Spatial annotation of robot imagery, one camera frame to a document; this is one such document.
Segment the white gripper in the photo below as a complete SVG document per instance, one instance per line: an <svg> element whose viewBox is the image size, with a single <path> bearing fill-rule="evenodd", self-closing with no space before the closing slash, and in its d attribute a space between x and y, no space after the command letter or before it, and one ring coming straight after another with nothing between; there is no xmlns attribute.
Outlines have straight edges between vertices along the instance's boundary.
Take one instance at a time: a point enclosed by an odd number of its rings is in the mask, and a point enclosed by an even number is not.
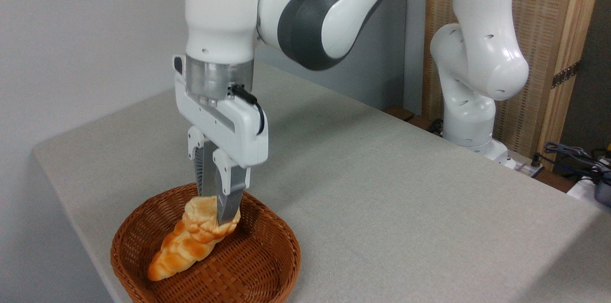
<svg viewBox="0 0 611 303"><path fill-rule="evenodd" d="M268 159L264 111L235 94L236 88L251 92L254 63L208 63L175 55L173 67L177 107L192 125L188 155L197 192L217 195L218 224L224 225L236 217L250 187L250 167Z"/></svg>

